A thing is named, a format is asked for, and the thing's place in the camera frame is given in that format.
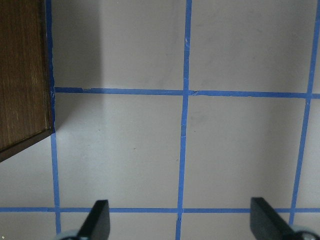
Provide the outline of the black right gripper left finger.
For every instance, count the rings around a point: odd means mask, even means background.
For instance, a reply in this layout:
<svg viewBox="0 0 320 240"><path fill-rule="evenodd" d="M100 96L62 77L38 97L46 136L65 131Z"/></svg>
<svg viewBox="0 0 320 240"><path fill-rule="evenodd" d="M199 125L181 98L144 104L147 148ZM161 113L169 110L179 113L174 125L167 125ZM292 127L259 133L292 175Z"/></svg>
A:
<svg viewBox="0 0 320 240"><path fill-rule="evenodd" d="M108 200L97 200L81 228L77 240L108 240L111 232Z"/></svg>

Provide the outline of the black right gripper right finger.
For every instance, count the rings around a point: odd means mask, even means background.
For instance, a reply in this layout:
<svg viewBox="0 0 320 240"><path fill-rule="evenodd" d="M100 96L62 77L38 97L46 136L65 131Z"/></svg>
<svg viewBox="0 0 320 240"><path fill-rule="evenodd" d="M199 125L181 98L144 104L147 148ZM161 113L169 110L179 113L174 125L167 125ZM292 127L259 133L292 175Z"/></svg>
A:
<svg viewBox="0 0 320 240"><path fill-rule="evenodd" d="M250 200L250 230L256 240L300 239L263 197Z"/></svg>

